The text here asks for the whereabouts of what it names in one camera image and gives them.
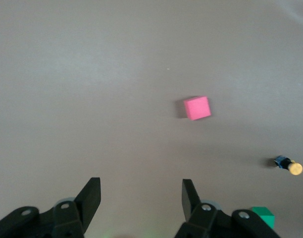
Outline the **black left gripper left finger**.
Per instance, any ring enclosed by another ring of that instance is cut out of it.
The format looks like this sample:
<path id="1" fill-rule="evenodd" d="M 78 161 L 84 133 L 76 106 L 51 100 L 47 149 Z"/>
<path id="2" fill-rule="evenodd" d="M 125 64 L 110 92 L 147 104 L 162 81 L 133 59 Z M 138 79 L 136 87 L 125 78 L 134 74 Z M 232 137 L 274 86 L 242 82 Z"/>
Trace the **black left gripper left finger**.
<path id="1" fill-rule="evenodd" d="M 101 203 L 101 180 L 91 178 L 72 200 L 46 212 L 33 206 L 13 210 L 0 220 L 0 238 L 83 238 Z"/>

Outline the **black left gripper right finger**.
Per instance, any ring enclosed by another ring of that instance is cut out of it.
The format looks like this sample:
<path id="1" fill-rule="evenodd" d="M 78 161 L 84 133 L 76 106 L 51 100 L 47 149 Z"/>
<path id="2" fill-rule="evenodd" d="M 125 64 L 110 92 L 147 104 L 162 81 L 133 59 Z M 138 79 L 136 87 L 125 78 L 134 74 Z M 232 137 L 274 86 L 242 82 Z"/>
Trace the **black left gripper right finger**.
<path id="1" fill-rule="evenodd" d="M 182 207 L 186 221 L 177 238 L 279 238 L 253 211 L 240 209 L 225 214 L 214 205 L 201 202 L 191 179 L 182 180 Z"/>

